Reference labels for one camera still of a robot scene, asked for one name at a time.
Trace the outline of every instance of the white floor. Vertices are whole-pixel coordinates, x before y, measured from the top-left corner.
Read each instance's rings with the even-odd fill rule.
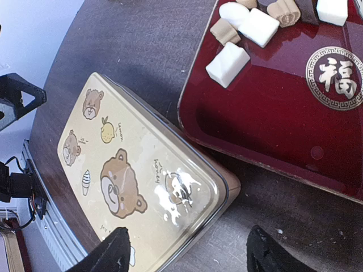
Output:
[[[83,0],[0,0],[0,75],[17,73],[43,88],[50,67]],[[24,97],[24,102],[31,101]],[[20,158],[23,141],[29,139],[35,111],[0,131],[0,161]],[[11,172],[18,172],[10,164]],[[1,207],[18,205],[21,224],[27,221],[26,201],[0,202]],[[59,271],[41,240],[35,224],[23,231],[33,272]]]

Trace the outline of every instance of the circular emblem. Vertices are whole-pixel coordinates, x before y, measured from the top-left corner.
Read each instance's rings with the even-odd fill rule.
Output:
[[[306,81],[325,106],[348,111],[363,102],[363,63],[352,52],[335,46],[316,51],[306,64]]]

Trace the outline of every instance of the wood grain surface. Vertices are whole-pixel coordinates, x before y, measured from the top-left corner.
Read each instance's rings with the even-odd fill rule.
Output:
[[[49,73],[48,102],[36,113],[30,150],[55,204],[88,252],[99,239],[57,157],[60,135],[83,85],[92,72],[105,74],[177,124],[178,98],[214,4],[85,0],[73,21]],[[253,224],[318,271],[362,270],[361,205],[212,155],[238,175],[241,194],[167,271],[246,271],[246,241]]]

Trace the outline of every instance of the red tray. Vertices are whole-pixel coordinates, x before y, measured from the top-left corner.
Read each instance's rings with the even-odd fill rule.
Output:
[[[179,120],[186,135],[203,146],[362,201],[363,20],[353,1],[343,27],[299,21],[280,28],[264,49],[243,37],[238,45],[251,61],[224,89],[209,78],[205,66],[222,49],[209,30],[226,2],[220,0],[213,11],[180,97]],[[347,78],[340,61],[353,62],[350,79],[357,88],[351,99],[338,94],[334,79],[329,92],[318,81],[320,65],[328,65],[328,57],[337,60],[336,80]],[[351,89],[352,84],[339,87]]]

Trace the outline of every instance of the chinese character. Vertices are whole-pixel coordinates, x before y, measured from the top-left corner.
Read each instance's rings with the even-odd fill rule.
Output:
[[[319,66],[321,72],[324,72],[319,77],[319,81],[321,83],[325,83],[325,91],[329,92],[330,84],[331,84],[331,78],[334,77],[338,72],[336,71],[336,59],[334,58],[328,58],[329,65],[321,64]]]
[[[353,73],[349,67],[353,66],[351,61],[341,61],[341,67],[339,68],[339,74],[341,79],[335,78],[335,90],[339,94],[344,94],[348,99],[353,98],[357,90],[357,83],[350,79]]]

